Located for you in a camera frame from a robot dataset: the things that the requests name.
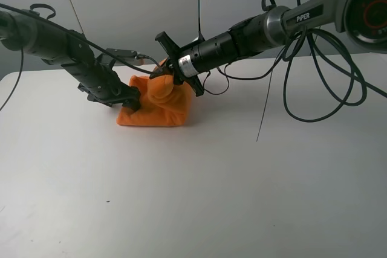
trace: robotic arm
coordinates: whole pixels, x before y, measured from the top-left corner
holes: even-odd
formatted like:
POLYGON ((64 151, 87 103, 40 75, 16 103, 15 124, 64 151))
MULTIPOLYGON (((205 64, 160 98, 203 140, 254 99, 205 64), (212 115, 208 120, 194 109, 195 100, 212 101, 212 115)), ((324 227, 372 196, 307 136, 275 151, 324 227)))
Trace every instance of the robotic arm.
MULTIPOLYGON (((387 0, 310 0, 294 9, 276 6, 274 0, 270 2, 267 5, 267 0, 262 0, 263 14, 248 18, 209 40, 200 35, 198 40, 182 48, 165 32, 160 33, 155 39, 169 58, 163 72, 152 77, 168 71, 174 74, 176 85, 185 81, 200 96, 204 88, 197 75, 283 46, 295 33, 329 23, 334 23, 340 33, 346 31, 361 47, 387 53, 387 0)), ((40 57, 47 65, 61 65, 80 82, 78 88, 88 93, 90 101, 108 106, 122 103, 133 110, 140 107, 138 89, 120 81, 112 70, 114 61, 105 64, 103 56, 95 58, 89 45, 102 49, 82 34, 43 19, 33 10, 18 10, 3 4, 0 7, 16 12, 0 11, 0 40, 6 48, 13 51, 23 48, 25 53, 40 57)))

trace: folded cloth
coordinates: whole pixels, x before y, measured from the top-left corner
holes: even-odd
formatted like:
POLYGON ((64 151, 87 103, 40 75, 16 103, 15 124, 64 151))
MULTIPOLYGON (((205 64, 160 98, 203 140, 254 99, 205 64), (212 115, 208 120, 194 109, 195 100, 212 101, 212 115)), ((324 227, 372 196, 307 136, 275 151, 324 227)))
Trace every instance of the folded cloth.
POLYGON ((141 108, 135 112, 122 107, 117 124, 124 126, 181 126, 187 120, 192 100, 192 89, 184 82, 174 85, 172 75, 132 76, 130 86, 141 92, 141 108))

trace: orange cloth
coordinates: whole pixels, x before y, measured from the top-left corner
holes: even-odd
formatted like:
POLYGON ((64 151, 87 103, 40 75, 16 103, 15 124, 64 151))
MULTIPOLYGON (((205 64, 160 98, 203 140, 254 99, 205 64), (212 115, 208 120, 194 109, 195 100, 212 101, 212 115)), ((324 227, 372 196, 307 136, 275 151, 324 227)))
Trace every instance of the orange cloth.
POLYGON ((192 89, 187 83, 174 85, 172 75, 149 77, 132 76, 130 86, 141 92, 141 108, 133 112, 122 107, 117 124, 126 126, 181 126, 187 120, 192 89))

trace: white tabletop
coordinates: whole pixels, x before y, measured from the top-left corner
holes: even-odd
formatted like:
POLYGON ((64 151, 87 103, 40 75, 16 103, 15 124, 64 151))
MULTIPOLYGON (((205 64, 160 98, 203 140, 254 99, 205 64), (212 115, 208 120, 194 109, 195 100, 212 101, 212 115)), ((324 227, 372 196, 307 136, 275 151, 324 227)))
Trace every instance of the white tabletop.
MULTIPOLYGON (((354 60, 387 89, 380 56, 354 60)), ((229 73, 260 75, 272 62, 229 73)), ((335 105, 313 67, 297 58, 289 81, 304 117, 335 105)), ((282 105, 284 71, 258 142, 268 79, 195 98, 184 127, 138 128, 116 125, 119 106, 88 102, 65 71, 23 73, 0 112, 0 256, 384 257, 387 100, 370 91, 358 108, 301 123, 282 105)), ((347 86, 325 71, 339 92, 347 86)), ((15 79, 0 82, 0 103, 15 79)), ((208 87, 223 86, 214 72, 208 87)))

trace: label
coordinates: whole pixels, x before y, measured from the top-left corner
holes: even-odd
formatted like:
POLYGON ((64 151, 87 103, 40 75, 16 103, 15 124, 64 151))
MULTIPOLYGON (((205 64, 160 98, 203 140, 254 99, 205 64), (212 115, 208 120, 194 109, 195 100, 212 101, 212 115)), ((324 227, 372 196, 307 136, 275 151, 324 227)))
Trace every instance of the label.
POLYGON ((191 57, 189 54, 179 59, 179 68, 186 77, 193 77, 199 74, 199 72, 195 70, 195 67, 191 62, 191 57))
POLYGON ((301 15, 297 15, 291 19, 288 19, 286 21, 286 24, 287 25, 294 25, 294 24, 298 24, 300 22, 306 21, 308 19, 313 19, 317 16, 320 16, 324 12, 323 8, 324 8, 324 6, 322 4, 318 5, 315 8, 312 8, 312 9, 309 9, 308 11, 305 11, 301 15))

